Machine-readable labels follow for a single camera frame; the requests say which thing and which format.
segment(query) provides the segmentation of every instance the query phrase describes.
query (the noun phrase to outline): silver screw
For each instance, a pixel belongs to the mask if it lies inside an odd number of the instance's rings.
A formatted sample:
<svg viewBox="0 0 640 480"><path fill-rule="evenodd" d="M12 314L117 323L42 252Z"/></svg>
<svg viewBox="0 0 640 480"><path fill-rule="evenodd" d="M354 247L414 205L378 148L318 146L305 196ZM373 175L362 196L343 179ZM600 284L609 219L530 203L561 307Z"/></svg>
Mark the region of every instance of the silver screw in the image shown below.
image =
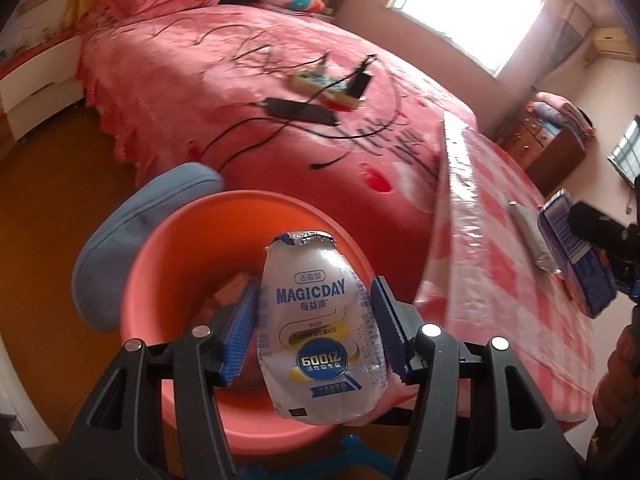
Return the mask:
<svg viewBox="0 0 640 480"><path fill-rule="evenodd" d="M124 343L124 349L127 352L137 352L142 348L142 341L140 339L129 339Z"/></svg>
<svg viewBox="0 0 640 480"><path fill-rule="evenodd" d="M191 333L194 337L206 337L211 333L211 329L207 325L198 325Z"/></svg>
<svg viewBox="0 0 640 480"><path fill-rule="evenodd" d="M503 337L494 337L491 339L491 344L496 350L506 350L509 348L509 342Z"/></svg>
<svg viewBox="0 0 640 480"><path fill-rule="evenodd" d="M442 330L439 326L434 325L433 323L427 323L422 326L422 333L429 337L437 337L442 333Z"/></svg>

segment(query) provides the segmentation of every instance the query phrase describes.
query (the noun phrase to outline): brown floor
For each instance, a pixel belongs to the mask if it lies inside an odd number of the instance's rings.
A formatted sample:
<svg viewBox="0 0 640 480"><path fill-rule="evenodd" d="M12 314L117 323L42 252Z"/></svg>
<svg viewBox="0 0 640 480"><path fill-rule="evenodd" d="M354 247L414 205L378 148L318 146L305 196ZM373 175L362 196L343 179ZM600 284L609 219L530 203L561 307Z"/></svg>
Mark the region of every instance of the brown floor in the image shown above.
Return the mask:
<svg viewBox="0 0 640 480"><path fill-rule="evenodd" d="M93 109L68 108L30 132L0 160L0 334L44 421L64 439L84 398L120 347L117 333L100 334L76 313L70 279L87 238L134 192L134 171L112 156ZM339 450L349 432L396 457L405 428L340 428L311 448L240 464L277 470ZM175 434L168 454L178 470ZM364 477L352 471L341 478Z"/></svg>

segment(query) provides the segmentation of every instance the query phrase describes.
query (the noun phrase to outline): barcode label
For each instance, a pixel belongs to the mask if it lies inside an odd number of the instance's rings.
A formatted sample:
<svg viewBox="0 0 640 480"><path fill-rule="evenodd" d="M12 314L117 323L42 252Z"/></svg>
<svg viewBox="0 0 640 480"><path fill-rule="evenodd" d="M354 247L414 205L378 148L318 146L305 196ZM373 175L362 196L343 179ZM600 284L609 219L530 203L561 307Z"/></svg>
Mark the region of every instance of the barcode label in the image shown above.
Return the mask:
<svg viewBox="0 0 640 480"><path fill-rule="evenodd" d="M571 232L569 227L570 207L569 199L565 195L561 195L546 207L544 213L549 225L551 225L562 244L569 261L571 261L572 265L575 265L580 258L591 250L591 245Z"/></svg>

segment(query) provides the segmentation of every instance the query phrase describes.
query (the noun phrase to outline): checkered tablecloth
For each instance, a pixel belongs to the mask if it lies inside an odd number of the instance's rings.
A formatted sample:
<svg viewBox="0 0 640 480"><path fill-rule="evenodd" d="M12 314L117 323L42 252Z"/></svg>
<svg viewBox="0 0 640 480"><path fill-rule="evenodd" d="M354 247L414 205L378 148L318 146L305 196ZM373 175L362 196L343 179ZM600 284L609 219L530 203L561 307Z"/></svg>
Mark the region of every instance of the checkered tablecloth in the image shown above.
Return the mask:
<svg viewBox="0 0 640 480"><path fill-rule="evenodd" d="M430 256L414 305L459 340L507 338L558 420L585 420L594 387L591 320L559 276L535 266L506 210L514 200L537 212L542 195L509 155L448 112L443 139ZM385 397L357 423L411 407L416 393L390 373ZM469 395L462 381L461 414Z"/></svg>

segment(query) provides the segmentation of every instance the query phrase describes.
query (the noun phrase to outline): wooden dresser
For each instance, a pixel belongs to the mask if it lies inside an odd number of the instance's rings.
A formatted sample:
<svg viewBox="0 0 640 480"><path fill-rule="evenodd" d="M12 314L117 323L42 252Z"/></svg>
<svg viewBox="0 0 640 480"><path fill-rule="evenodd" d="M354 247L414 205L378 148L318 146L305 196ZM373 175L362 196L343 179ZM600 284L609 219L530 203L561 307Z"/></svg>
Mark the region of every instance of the wooden dresser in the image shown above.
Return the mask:
<svg viewBox="0 0 640 480"><path fill-rule="evenodd" d="M571 131L564 128L552 132L528 112L500 146L545 196L553 192L585 157L584 148Z"/></svg>

